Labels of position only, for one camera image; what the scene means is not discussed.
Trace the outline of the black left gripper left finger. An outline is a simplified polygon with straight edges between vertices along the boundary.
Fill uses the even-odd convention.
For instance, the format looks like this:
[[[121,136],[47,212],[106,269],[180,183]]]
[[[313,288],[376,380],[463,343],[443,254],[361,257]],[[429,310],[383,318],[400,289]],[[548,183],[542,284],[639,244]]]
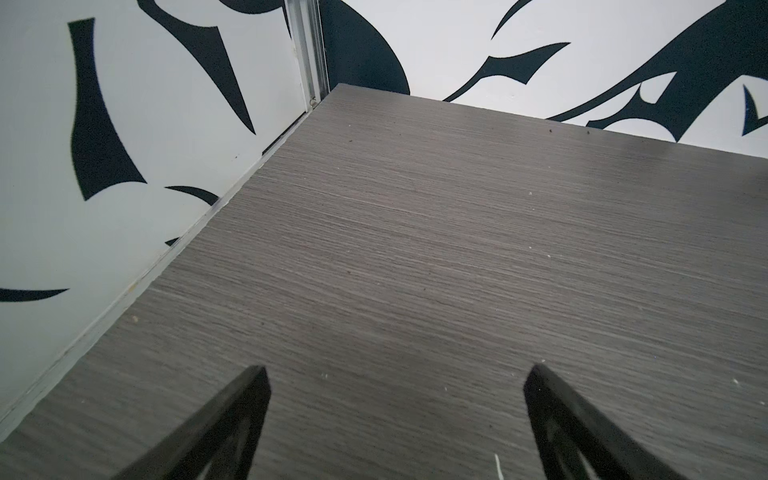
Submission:
[[[271,398],[267,370],[250,366],[117,479],[246,479]]]

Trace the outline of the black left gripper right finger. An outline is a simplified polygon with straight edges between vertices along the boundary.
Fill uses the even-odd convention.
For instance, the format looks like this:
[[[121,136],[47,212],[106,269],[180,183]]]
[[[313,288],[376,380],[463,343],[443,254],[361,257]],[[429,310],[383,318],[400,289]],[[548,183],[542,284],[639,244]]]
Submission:
[[[542,363],[532,367],[524,397],[548,479],[681,479]]]

